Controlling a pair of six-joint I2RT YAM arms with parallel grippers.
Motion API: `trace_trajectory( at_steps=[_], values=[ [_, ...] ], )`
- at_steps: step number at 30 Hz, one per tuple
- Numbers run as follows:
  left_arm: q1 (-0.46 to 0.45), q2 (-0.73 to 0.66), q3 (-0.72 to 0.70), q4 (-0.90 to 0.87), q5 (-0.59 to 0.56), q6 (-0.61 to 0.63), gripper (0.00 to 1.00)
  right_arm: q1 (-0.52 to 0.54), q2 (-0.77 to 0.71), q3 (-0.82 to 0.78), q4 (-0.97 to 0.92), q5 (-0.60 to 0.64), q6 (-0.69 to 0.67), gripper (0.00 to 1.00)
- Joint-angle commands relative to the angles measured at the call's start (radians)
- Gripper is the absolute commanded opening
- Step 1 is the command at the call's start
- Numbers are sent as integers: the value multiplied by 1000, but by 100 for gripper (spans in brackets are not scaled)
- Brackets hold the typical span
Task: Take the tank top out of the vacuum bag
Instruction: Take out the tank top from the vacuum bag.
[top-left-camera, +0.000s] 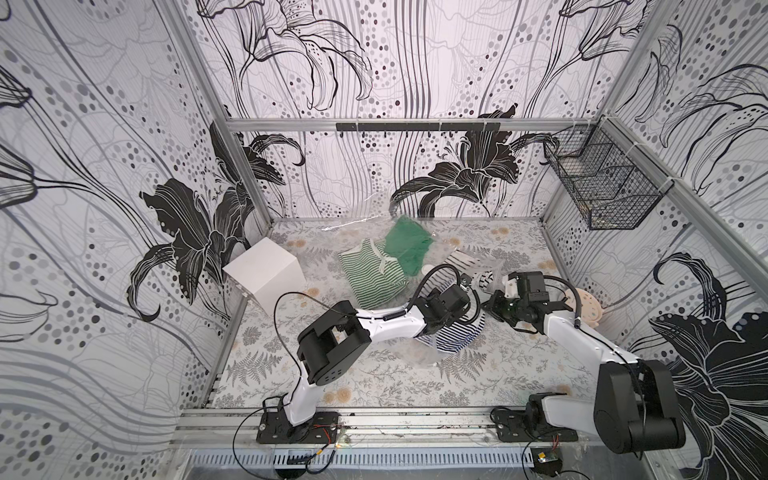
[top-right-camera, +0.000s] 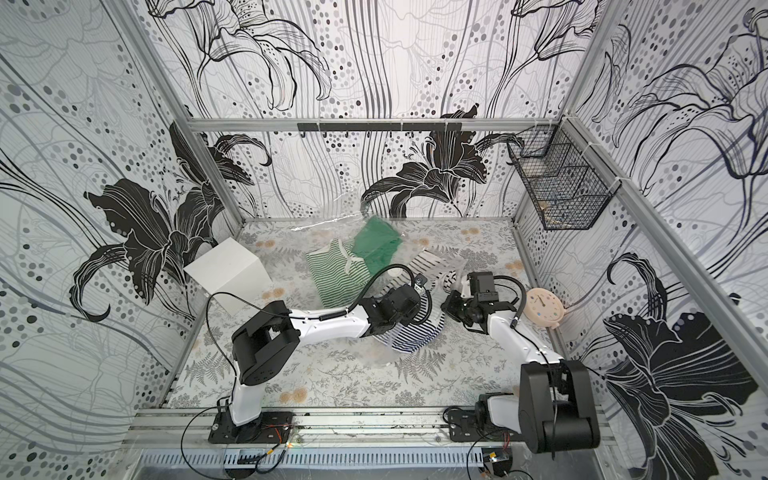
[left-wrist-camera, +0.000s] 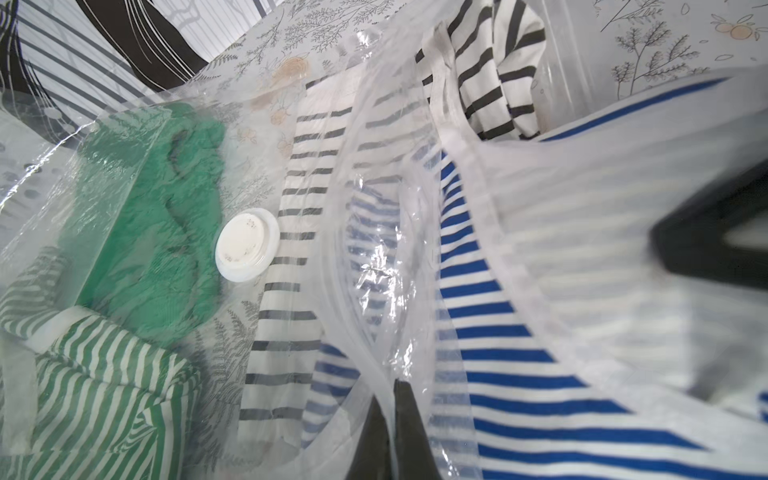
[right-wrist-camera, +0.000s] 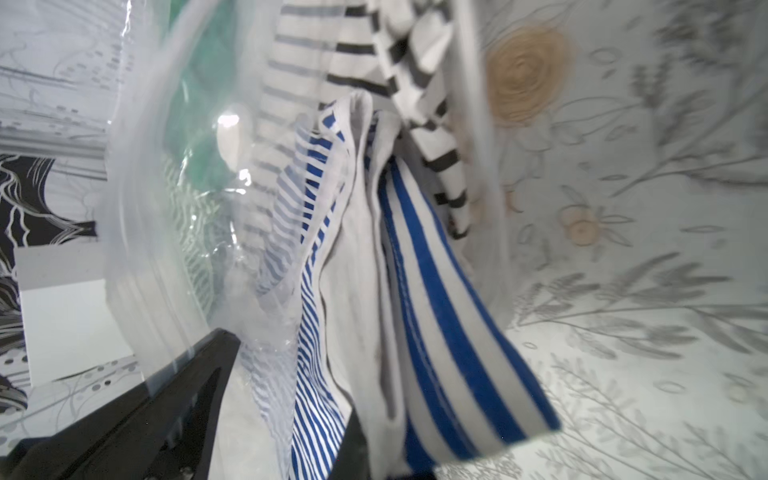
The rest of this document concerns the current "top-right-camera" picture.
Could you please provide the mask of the navy white striped tank top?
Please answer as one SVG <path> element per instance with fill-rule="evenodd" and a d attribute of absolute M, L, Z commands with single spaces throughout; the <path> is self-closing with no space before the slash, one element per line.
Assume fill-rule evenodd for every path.
<path fill-rule="evenodd" d="M 444 314 L 434 306 L 429 290 L 422 292 L 416 323 L 396 325 L 392 330 L 374 337 L 379 343 L 398 353 L 415 353 L 435 340 L 445 327 Z"/>

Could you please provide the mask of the green white striped tank top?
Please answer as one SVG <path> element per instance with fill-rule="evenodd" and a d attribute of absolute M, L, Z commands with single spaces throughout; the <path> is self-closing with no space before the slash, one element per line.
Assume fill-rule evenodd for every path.
<path fill-rule="evenodd" d="M 324 308 L 351 304 L 372 277 L 365 260 L 340 239 L 307 253 L 306 260 Z"/>

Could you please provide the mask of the solid green tank top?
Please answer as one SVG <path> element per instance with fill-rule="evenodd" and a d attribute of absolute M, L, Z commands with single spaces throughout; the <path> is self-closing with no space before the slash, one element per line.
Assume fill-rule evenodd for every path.
<path fill-rule="evenodd" d="M 390 264 L 401 243 L 400 233 L 389 222 L 371 217 L 354 237 L 352 254 L 374 275 Z"/>

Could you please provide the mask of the black white striped tank top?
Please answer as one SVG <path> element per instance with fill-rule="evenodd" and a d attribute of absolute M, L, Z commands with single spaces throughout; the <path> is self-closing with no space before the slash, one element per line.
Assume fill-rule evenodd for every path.
<path fill-rule="evenodd" d="M 406 266 L 414 273 L 418 288 L 448 294 L 454 288 L 464 264 L 465 261 L 458 256 L 439 256 L 423 250 Z"/>

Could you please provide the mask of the clear plastic vacuum bag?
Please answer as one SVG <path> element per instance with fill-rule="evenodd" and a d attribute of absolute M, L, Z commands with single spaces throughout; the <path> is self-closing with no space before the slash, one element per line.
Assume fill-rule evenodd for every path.
<path fill-rule="evenodd" d="M 373 281 L 372 293 L 385 293 L 408 284 L 410 277 L 401 269 L 375 275 L 393 263 L 406 264 L 415 275 L 423 275 L 417 286 L 421 295 L 416 323 L 395 326 L 375 338 L 398 353 L 411 354 L 437 339 L 445 326 L 445 316 L 436 303 L 446 298 L 466 261 L 450 251 L 439 253 L 429 248 L 427 238 L 418 238 L 416 248 L 406 245 L 406 235 L 380 218 L 346 220 L 331 228 L 307 227 L 305 233 L 328 234 L 320 248 L 305 255 L 320 304 L 325 309 L 343 309 Z"/>

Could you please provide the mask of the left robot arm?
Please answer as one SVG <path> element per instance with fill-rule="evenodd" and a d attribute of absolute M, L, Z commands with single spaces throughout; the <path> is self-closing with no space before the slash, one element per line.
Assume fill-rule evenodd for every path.
<path fill-rule="evenodd" d="M 227 411 L 232 424 L 241 427 L 260 419 L 265 384 L 299 346 L 383 335 L 426 321 L 431 310 L 431 293 L 418 284 L 391 288 L 336 311 L 290 310 L 282 301 L 270 303 L 231 337 L 236 381 Z"/>

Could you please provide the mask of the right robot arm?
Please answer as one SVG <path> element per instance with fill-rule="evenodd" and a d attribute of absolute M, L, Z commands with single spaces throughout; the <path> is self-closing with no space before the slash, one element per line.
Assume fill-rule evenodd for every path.
<path fill-rule="evenodd" d="M 533 453 L 600 445 L 590 370 L 546 346 L 530 328 L 555 327 L 563 319 L 565 308 L 554 294 L 527 290 L 508 275 L 473 272 L 441 310 L 467 331 L 493 339 L 519 374 L 516 392 L 480 395 L 474 419 L 461 420 L 460 427 L 476 428 L 479 437 L 518 434 Z"/>

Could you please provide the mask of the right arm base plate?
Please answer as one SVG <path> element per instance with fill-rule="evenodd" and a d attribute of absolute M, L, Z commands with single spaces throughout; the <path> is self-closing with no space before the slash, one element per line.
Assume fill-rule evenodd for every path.
<path fill-rule="evenodd" d="M 449 438 L 457 443 L 475 441 L 523 442 L 516 431 L 495 426 L 474 409 L 449 406 L 442 412 L 442 420 L 448 426 Z"/>

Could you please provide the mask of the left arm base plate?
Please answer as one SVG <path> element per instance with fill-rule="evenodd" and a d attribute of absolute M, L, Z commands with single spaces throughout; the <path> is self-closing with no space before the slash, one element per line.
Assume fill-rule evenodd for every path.
<path fill-rule="evenodd" d="M 285 444 L 293 428 L 294 414 L 289 411 L 263 412 L 256 420 L 234 424 L 228 410 L 216 413 L 210 429 L 211 444 Z"/>

